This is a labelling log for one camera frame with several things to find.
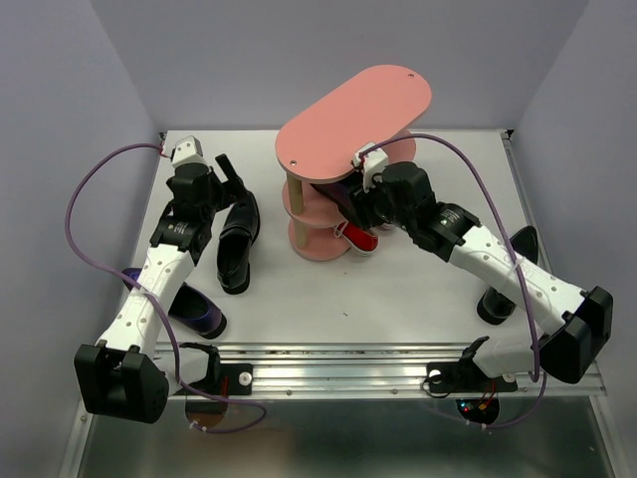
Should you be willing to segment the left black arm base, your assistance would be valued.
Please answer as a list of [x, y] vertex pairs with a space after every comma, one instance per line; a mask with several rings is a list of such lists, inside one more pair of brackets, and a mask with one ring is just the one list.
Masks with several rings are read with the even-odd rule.
[[253, 366], [221, 359], [216, 347], [197, 343], [180, 345], [181, 377], [198, 390], [229, 397], [252, 393]]

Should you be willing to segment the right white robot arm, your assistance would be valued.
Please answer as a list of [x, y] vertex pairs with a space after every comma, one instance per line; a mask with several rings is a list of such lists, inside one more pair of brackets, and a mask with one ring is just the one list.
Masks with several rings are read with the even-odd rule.
[[466, 209], [439, 202], [427, 173], [412, 162], [358, 159], [362, 183], [351, 194], [369, 223], [388, 222], [419, 248], [464, 270], [526, 309], [528, 332], [475, 340], [458, 364], [469, 388], [492, 378], [542, 368], [577, 383], [610, 337], [612, 296], [601, 287], [585, 291], [549, 274], [517, 253]]

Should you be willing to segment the purple loafer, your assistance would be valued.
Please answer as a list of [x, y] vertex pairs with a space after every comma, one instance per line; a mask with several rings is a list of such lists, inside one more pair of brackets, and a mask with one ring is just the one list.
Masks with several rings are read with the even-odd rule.
[[335, 227], [348, 222], [357, 227], [365, 227], [363, 210], [358, 198], [363, 192], [363, 187], [357, 180], [311, 183], [311, 187], [320, 196], [318, 225]]
[[167, 316], [208, 340], [220, 337], [228, 325], [222, 311], [207, 296], [186, 283], [176, 293]]

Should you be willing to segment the red sneaker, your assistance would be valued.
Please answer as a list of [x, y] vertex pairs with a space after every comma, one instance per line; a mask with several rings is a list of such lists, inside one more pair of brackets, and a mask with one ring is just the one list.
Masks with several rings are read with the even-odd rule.
[[378, 247], [379, 238], [373, 232], [363, 230], [349, 221], [343, 221], [333, 228], [334, 236], [344, 240], [359, 255], [370, 255]]

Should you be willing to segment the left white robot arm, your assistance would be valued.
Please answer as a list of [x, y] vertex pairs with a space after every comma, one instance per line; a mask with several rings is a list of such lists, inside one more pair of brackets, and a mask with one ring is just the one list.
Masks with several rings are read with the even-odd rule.
[[247, 194], [230, 159], [221, 154], [215, 160], [224, 180], [198, 156], [172, 161], [167, 181], [172, 198], [137, 279], [115, 272], [129, 284], [128, 295], [97, 342], [76, 352], [82, 399], [92, 414], [154, 423], [169, 396], [192, 386], [209, 392], [223, 382], [213, 346], [174, 344], [173, 359], [154, 357], [159, 330], [170, 326], [168, 311], [211, 240], [216, 213]]

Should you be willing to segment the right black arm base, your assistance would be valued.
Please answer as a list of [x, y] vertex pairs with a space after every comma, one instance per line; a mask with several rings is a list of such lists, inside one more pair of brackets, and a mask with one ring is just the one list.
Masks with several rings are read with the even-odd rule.
[[518, 384], [515, 378], [506, 381], [502, 376], [488, 377], [474, 363], [479, 348], [489, 339], [480, 337], [465, 348], [456, 361], [430, 361], [427, 363], [427, 375], [422, 385], [429, 386], [434, 395], [451, 393], [482, 393], [484, 391], [515, 392]]

